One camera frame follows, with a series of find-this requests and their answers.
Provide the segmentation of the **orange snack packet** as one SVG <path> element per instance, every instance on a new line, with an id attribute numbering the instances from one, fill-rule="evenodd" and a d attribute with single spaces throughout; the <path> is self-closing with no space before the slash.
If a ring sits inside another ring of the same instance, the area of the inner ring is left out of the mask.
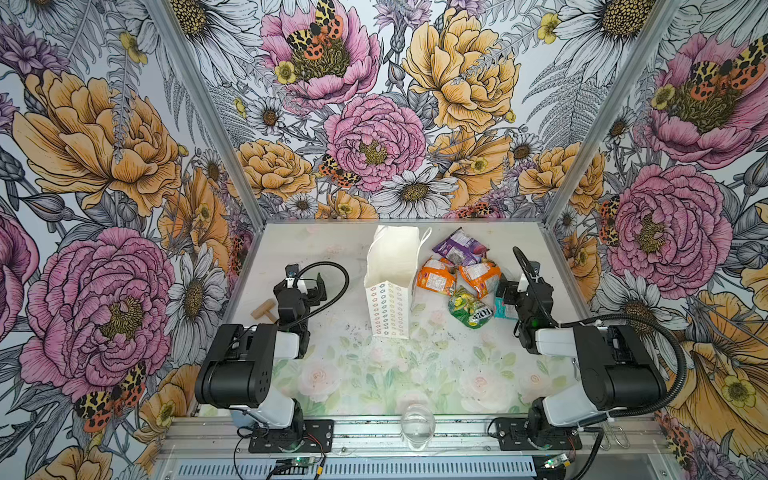
<path id="1" fill-rule="evenodd" d="M 442 257 L 429 258 L 416 277 L 417 287 L 446 296 L 454 293 L 456 283 L 456 266 Z"/>
<path id="2" fill-rule="evenodd" d="M 483 260 L 479 263 L 460 266 L 459 274 L 475 292 L 476 297 L 483 299 L 496 291 L 502 271 L 495 262 Z"/>

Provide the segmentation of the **green snack packet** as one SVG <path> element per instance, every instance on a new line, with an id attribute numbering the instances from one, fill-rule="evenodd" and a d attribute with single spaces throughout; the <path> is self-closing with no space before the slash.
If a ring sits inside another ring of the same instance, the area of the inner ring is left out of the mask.
<path id="1" fill-rule="evenodd" d="M 464 287 L 458 287 L 448 301 L 452 317 L 470 329 L 482 328 L 493 317 L 494 311 Z"/>

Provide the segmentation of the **white paper bag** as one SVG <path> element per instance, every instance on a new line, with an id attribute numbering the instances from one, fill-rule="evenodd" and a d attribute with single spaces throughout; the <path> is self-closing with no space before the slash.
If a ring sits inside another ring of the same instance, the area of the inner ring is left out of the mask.
<path id="1" fill-rule="evenodd" d="M 432 233 L 415 226 L 379 225 L 366 257 L 364 292 L 375 337 L 407 339 L 420 251 Z"/>

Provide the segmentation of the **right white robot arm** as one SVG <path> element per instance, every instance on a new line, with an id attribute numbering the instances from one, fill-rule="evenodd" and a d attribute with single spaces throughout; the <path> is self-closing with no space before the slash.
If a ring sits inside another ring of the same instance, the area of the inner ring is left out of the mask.
<path id="1" fill-rule="evenodd" d="M 668 397 L 666 381 L 631 321 L 599 320 L 558 323 L 551 315 L 554 288 L 539 275 L 539 266 L 519 259 L 521 278 L 505 285 L 517 313 L 515 336 L 532 355 L 566 357 L 576 369 L 576 383 L 531 402 L 520 426 L 499 428 L 501 440 L 523 437 L 534 449 L 563 445 L 580 427 L 613 414 L 642 415 Z"/>

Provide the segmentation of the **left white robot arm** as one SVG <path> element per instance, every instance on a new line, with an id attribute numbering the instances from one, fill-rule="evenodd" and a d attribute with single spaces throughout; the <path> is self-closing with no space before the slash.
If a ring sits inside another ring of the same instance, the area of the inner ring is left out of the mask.
<path id="1" fill-rule="evenodd" d="M 327 300 L 322 277 L 303 275 L 297 264 L 286 267 L 285 279 L 273 289 L 276 320 L 252 327 L 228 323 L 218 329 L 196 379 L 199 404 L 229 411 L 240 428 L 301 429 L 298 402 L 271 383 L 275 363 L 304 357 L 311 336 L 307 318 Z"/>

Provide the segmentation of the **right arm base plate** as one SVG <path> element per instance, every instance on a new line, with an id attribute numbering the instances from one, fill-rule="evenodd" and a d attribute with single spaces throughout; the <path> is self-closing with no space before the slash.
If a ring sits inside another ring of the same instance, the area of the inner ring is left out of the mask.
<path id="1" fill-rule="evenodd" d="M 578 451 L 583 446 L 574 429 L 552 427 L 548 423 L 534 427 L 522 417 L 494 418 L 486 433 L 498 442 L 502 451 Z"/>

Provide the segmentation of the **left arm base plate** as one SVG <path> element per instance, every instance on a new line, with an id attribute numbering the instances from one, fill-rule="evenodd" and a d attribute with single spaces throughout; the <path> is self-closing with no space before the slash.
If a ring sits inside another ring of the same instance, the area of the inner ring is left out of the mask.
<path id="1" fill-rule="evenodd" d="M 330 453 L 335 422 L 310 419 L 294 422 L 285 429 L 269 429 L 250 439 L 251 454 Z"/>

